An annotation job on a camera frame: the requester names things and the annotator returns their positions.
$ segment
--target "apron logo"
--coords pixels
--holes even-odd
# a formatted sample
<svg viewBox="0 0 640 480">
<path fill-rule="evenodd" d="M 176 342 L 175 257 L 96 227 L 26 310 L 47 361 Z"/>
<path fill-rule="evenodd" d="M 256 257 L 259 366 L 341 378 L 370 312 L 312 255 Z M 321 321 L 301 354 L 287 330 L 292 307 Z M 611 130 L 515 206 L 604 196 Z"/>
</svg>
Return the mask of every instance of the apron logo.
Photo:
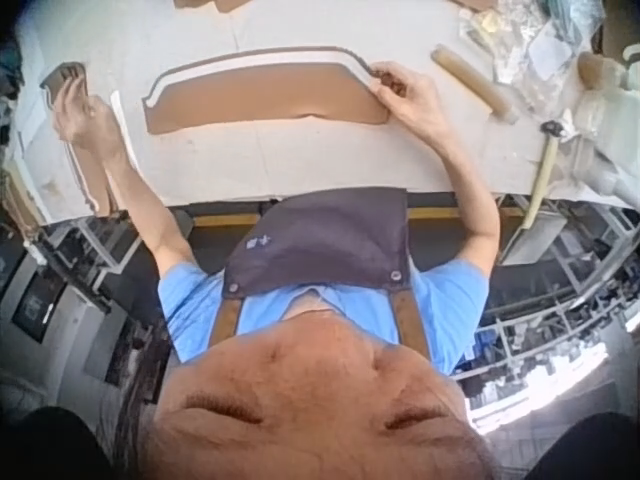
<svg viewBox="0 0 640 480">
<path fill-rule="evenodd" d="M 265 247 L 270 241 L 271 237 L 269 237 L 268 235 L 252 238 L 250 240 L 247 240 L 246 248 L 247 250 L 252 250 L 257 246 Z"/>
</svg>

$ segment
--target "hand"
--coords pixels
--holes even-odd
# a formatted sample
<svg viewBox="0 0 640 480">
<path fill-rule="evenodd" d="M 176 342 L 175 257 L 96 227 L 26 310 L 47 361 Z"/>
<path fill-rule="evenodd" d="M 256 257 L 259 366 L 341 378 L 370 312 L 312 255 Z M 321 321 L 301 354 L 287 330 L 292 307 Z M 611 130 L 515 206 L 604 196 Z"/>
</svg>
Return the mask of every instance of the hand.
<svg viewBox="0 0 640 480">
<path fill-rule="evenodd" d="M 453 135 L 433 80 L 395 62 L 371 65 L 371 91 L 398 120 L 432 148 Z"/>
<path fill-rule="evenodd" d="M 126 148 L 113 110 L 100 97 L 87 95 L 86 78 L 65 81 L 53 105 L 60 139 L 89 151 L 105 167 L 126 159 Z"/>
</svg>

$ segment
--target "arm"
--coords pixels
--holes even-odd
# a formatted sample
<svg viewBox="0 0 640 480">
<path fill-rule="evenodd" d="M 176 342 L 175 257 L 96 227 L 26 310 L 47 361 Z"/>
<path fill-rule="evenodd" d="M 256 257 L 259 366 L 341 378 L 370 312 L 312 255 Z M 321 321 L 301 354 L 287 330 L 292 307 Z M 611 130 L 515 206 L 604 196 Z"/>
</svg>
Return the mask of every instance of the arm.
<svg viewBox="0 0 640 480">
<path fill-rule="evenodd" d="M 373 65 L 384 76 L 371 89 L 378 99 L 442 159 L 458 199 L 467 240 L 457 258 L 489 277 L 500 244 L 498 208 L 480 172 L 447 120 L 432 80 L 393 62 Z"/>
<path fill-rule="evenodd" d="M 113 111 L 85 92 L 85 78 L 78 77 L 67 80 L 56 97 L 55 128 L 60 138 L 90 151 L 109 172 L 161 278 L 174 265 L 195 264 L 175 218 L 131 166 Z"/>
</svg>

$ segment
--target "brown leather strap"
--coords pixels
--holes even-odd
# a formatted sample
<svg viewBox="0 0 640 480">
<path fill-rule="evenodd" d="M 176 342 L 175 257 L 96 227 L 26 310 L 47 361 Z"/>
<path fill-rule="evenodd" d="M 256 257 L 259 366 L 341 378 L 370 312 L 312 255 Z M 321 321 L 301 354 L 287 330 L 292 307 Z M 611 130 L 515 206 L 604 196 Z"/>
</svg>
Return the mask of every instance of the brown leather strap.
<svg viewBox="0 0 640 480">
<path fill-rule="evenodd" d="M 415 350 L 427 360 L 431 360 L 429 343 L 413 290 L 391 293 L 389 301 L 396 319 L 400 343 Z"/>
<path fill-rule="evenodd" d="M 402 290 L 391 293 L 389 301 L 398 328 L 400 343 L 430 360 L 429 343 L 413 291 Z M 242 303 L 243 300 L 227 298 L 222 300 L 209 338 L 209 348 L 236 334 Z"/>
<path fill-rule="evenodd" d="M 240 311 L 244 300 L 222 299 L 222 304 L 218 309 L 218 314 L 213 323 L 213 330 L 209 337 L 209 348 L 214 345 L 231 338 L 236 334 L 238 328 L 238 320 L 240 319 Z"/>
</svg>

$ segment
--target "workbench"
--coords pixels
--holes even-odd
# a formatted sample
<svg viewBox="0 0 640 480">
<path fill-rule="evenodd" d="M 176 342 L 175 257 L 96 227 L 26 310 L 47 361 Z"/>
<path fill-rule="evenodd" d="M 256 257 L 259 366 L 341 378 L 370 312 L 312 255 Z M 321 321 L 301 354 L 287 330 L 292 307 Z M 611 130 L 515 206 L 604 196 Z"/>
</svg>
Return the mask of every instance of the workbench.
<svg viewBox="0 0 640 480">
<path fill-rule="evenodd" d="M 431 75 L 491 190 L 529 194 L 545 144 L 541 119 L 521 111 L 515 125 L 500 123 L 430 59 L 444 44 L 491 77 L 491 58 L 460 36 L 459 10 L 446 0 L 252 0 L 229 14 L 213 3 L 176 9 L 173 0 L 36 2 L 17 30 L 25 86 L 5 168 L 41 224 L 91 214 L 39 88 L 58 64 L 79 61 L 89 92 L 115 101 L 135 168 L 169 206 L 349 186 L 451 191 L 437 156 L 394 120 L 373 126 L 304 118 L 147 133 L 141 99 L 170 68 L 253 49 L 332 45 Z M 572 72 L 558 110 L 573 106 L 580 93 Z M 570 180 L 554 182 L 549 194 L 616 203 Z"/>
</svg>

